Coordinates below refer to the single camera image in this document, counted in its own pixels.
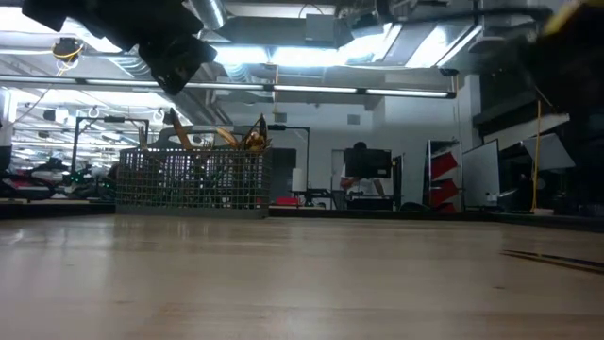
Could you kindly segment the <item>white board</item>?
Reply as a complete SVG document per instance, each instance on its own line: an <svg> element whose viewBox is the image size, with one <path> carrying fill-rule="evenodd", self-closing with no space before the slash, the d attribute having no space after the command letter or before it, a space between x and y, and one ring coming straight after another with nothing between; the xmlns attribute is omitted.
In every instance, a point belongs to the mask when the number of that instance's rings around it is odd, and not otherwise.
<svg viewBox="0 0 604 340"><path fill-rule="evenodd" d="M462 154L462 179L466 208L479 209L497 205L500 193L497 140Z"/></svg>

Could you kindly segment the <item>black gantry frame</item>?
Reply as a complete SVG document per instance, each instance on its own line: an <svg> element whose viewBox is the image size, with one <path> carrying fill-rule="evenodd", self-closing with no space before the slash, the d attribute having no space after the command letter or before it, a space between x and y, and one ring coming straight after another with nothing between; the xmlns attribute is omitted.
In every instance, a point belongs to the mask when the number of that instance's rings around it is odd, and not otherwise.
<svg viewBox="0 0 604 340"><path fill-rule="evenodd" d="M84 121L89 121L90 124L85 126L83 129L81 129L80 124ZM105 117L78 116L75 119L75 132L74 132L71 169L70 169L71 173L74 173L76 171L76 158L77 158L77 150L78 150L78 146L79 146L79 136L84 130L89 128L93 123L96 123L97 121L103 121L104 123L110 123L110 124L132 123L135 127L137 126L137 123L142 123L143 124L143 137L147 138L149 135L150 121L148 119L127 118L127 117L114 116L114 115L109 115L109 116L105 116Z"/></svg>

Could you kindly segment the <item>long ceiling light strip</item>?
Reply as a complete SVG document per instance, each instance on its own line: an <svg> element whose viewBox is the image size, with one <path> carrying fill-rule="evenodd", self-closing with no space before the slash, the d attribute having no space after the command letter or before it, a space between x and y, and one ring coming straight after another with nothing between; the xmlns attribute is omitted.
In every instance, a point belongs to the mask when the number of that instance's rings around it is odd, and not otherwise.
<svg viewBox="0 0 604 340"><path fill-rule="evenodd" d="M57 76L12 76L0 75L0 85L24 88L39 88L42 85L58 86L59 88L87 88L92 90L106 89L118 91L131 89L135 92L162 92L161 86L155 81L121 80L82 77ZM184 86L187 90L220 90L220 91L249 91L270 93L314 93L314 94L350 94L370 96L394 96L411 98L454 99L456 92L424 91L407 89L374 89L358 87L329 87L287 84L261 83L222 83L222 82L190 82Z"/></svg>

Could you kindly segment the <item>bright ceiling light panel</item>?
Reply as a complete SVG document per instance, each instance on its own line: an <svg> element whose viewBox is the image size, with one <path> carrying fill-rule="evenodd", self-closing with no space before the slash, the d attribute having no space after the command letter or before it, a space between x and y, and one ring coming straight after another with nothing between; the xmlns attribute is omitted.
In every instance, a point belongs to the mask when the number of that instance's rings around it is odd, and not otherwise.
<svg viewBox="0 0 604 340"><path fill-rule="evenodd" d="M216 62L223 65L274 64L286 67L331 67L345 65L348 57L337 49L258 45L214 44Z"/></svg>

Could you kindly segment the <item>grey plastic cutlery basket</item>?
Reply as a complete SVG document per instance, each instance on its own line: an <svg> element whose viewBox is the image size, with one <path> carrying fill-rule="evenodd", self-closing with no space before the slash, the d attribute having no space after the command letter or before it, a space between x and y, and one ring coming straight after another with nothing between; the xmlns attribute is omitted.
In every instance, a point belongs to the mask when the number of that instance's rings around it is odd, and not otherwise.
<svg viewBox="0 0 604 340"><path fill-rule="evenodd" d="M216 127L173 127L155 142L120 152L116 209L122 214L260 219L268 215L269 143L231 146Z"/></svg>

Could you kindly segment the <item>black cabinet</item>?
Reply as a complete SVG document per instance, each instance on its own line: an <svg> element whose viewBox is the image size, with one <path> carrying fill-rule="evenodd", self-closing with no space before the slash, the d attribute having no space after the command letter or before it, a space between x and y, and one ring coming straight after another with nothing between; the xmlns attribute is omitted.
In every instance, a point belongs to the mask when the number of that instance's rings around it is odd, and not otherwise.
<svg viewBox="0 0 604 340"><path fill-rule="evenodd" d="M295 149L274 148L272 150L272 175L269 195L272 204L276 204L281 197L292 195L292 179L295 167Z"/></svg>

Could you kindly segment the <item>red shelving rack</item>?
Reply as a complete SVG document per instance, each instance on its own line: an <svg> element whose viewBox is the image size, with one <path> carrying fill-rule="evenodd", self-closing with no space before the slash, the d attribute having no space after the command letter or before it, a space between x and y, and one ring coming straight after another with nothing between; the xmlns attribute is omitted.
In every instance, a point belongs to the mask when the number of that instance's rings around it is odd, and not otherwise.
<svg viewBox="0 0 604 340"><path fill-rule="evenodd" d="M462 210L461 142L428 140L423 204L437 213Z"/></svg>

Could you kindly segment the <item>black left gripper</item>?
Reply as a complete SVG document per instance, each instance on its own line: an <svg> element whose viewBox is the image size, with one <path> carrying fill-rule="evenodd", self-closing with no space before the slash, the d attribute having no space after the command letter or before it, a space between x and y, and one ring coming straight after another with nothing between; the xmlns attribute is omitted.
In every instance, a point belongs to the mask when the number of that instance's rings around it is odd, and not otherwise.
<svg viewBox="0 0 604 340"><path fill-rule="evenodd" d="M151 76L169 95L182 91L204 63L211 63L217 51L194 35L164 36L142 42L139 56Z"/></svg>

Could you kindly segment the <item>person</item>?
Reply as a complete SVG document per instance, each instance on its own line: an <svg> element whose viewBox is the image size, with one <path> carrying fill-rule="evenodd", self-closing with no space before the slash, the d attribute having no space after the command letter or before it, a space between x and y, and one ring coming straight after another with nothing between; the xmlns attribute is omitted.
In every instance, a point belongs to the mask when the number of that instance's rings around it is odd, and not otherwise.
<svg viewBox="0 0 604 340"><path fill-rule="evenodd" d="M351 148L368 149L365 142L356 142ZM350 211L386 211L392 202L386 197L380 178L348 178L343 165L340 188L344 191L345 206Z"/></svg>

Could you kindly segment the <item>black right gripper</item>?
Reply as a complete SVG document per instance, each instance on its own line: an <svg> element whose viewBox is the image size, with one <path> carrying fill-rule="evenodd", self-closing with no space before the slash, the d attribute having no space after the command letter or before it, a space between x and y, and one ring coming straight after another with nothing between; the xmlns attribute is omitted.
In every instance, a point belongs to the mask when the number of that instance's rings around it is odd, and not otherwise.
<svg viewBox="0 0 604 340"><path fill-rule="evenodd" d="M604 111L604 4L563 6L521 50L521 61L556 111Z"/></svg>

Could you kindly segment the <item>silver air duct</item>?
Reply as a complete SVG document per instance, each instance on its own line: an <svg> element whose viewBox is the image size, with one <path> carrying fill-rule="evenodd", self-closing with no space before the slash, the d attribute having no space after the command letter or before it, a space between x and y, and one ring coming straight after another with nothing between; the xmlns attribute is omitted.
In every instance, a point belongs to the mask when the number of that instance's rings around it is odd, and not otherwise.
<svg viewBox="0 0 604 340"><path fill-rule="evenodd" d="M209 30L221 28L227 21L227 10L222 0L189 0L193 12Z"/></svg>

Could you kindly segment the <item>black monitor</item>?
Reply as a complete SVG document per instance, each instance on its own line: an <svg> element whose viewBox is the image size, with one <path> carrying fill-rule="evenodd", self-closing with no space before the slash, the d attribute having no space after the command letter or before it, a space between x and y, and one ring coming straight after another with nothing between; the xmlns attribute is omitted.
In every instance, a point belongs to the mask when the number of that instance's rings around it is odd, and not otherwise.
<svg viewBox="0 0 604 340"><path fill-rule="evenodd" d="M392 174L392 153L385 149L347 148L344 165L348 178L388 179Z"/></svg>

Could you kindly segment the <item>gold spoon green handle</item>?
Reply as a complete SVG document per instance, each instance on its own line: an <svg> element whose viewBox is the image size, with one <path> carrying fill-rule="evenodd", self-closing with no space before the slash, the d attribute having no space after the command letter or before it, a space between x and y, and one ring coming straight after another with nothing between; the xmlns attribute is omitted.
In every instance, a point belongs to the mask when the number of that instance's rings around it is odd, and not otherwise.
<svg viewBox="0 0 604 340"><path fill-rule="evenodd" d="M243 150L246 151L262 151L265 145L265 138L257 131L252 131L243 140Z"/></svg>

